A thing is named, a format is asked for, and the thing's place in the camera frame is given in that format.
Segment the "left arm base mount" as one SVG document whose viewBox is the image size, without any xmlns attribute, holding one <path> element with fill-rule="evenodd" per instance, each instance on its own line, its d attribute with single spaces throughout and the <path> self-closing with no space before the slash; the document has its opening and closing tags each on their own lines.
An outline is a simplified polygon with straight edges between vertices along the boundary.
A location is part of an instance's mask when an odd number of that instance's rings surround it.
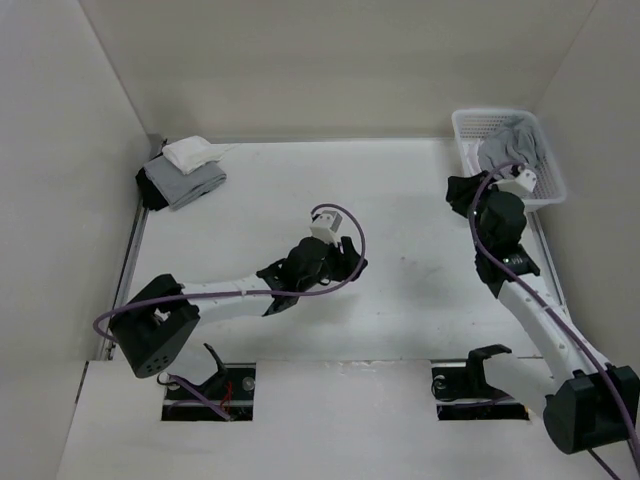
<svg viewBox="0 0 640 480">
<path fill-rule="evenodd" d="M 176 382 L 166 373 L 156 377 L 164 388 L 161 420 L 165 422 L 250 422 L 254 417 L 257 365 L 226 363 L 205 344 L 215 369 L 201 385 Z"/>
</svg>

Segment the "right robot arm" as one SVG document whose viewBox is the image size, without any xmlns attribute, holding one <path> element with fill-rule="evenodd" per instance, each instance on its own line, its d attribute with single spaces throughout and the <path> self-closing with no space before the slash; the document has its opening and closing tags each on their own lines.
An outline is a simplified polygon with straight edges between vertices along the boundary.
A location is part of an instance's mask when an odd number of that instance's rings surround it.
<svg viewBox="0 0 640 480">
<path fill-rule="evenodd" d="M 521 244 L 527 219 L 516 192 L 532 184 L 529 170 L 511 180 L 496 180 L 487 171 L 447 180 L 445 200 L 469 223 L 480 280 L 516 318 L 550 370 L 530 371 L 508 347 L 496 344 L 470 351 L 464 384 L 479 396 L 499 390 L 533 410 L 564 454 L 624 442 L 637 458 L 638 375 L 614 365 L 552 305 L 539 267 Z"/>
</svg>

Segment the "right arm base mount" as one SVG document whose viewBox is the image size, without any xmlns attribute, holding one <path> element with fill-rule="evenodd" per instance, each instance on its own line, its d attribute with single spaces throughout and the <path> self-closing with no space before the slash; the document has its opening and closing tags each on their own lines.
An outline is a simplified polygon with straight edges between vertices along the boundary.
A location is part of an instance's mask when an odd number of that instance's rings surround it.
<svg viewBox="0 0 640 480">
<path fill-rule="evenodd" d="M 431 365 L 431 394 L 440 421 L 529 421 L 527 408 L 505 392 L 490 386 L 484 362 L 498 354 L 511 354 L 494 344 L 471 350 L 464 360 L 436 361 Z"/>
</svg>

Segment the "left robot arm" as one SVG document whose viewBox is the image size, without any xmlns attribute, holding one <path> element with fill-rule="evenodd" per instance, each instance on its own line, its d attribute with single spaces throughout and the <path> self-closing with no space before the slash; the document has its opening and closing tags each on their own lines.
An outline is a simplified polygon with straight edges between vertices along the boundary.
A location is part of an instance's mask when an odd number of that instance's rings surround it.
<svg viewBox="0 0 640 480">
<path fill-rule="evenodd" d="M 186 345 L 197 328 L 279 315 L 302 297 L 325 295 L 358 279 L 367 265 L 347 236 L 337 244 L 305 237 L 286 257 L 240 280 L 188 284 L 171 274 L 159 275 L 111 314 L 108 328 L 136 378 L 177 375 L 210 399 L 223 390 L 225 376 L 207 363 L 194 369 L 186 358 Z"/>
</svg>

